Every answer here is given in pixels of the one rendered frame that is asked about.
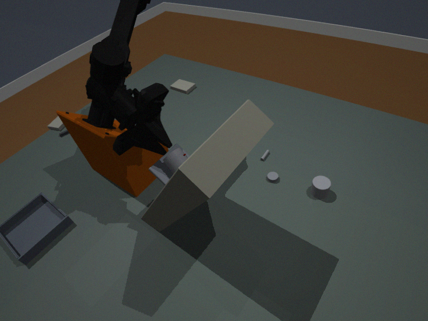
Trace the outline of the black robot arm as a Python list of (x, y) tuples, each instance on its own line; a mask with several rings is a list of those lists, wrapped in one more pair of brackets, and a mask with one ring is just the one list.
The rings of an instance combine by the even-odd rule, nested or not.
[(104, 114), (103, 102), (115, 89), (127, 90), (125, 78), (131, 74), (128, 61), (129, 42), (137, 15), (146, 9), (151, 0), (120, 0), (109, 36), (92, 47), (90, 54), (90, 77), (86, 82), (86, 94), (92, 99), (87, 119), (83, 121), (106, 129), (113, 127), (114, 117)]

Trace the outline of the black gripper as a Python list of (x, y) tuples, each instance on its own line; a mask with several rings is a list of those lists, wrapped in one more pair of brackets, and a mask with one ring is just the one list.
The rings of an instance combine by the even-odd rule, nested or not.
[(133, 91), (123, 87), (106, 97), (104, 114), (107, 117), (112, 115), (120, 123), (120, 130), (127, 128), (113, 144), (116, 154), (121, 155), (133, 146), (161, 155), (167, 153), (160, 144), (170, 148), (172, 143), (160, 120), (161, 107), (154, 103), (163, 101), (168, 92), (163, 84), (155, 83), (142, 89), (136, 100), (132, 97)]

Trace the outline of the grey cylinder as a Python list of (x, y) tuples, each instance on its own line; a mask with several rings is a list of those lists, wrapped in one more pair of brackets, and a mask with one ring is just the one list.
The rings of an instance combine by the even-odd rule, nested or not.
[(164, 159), (164, 163), (167, 165), (167, 167), (174, 172), (177, 170), (177, 168), (187, 159), (186, 154), (180, 149), (177, 148), (170, 154), (168, 154)]
[(328, 196), (330, 188), (330, 180), (325, 176), (316, 176), (312, 180), (310, 192), (312, 196), (318, 199), (323, 199)]
[(261, 157), (261, 160), (263, 161), (265, 158), (266, 158), (266, 156), (269, 154), (269, 150), (267, 150), (265, 153), (264, 153), (264, 155)]
[(271, 183), (277, 182), (279, 179), (279, 175), (276, 172), (270, 172), (267, 175), (267, 180)]

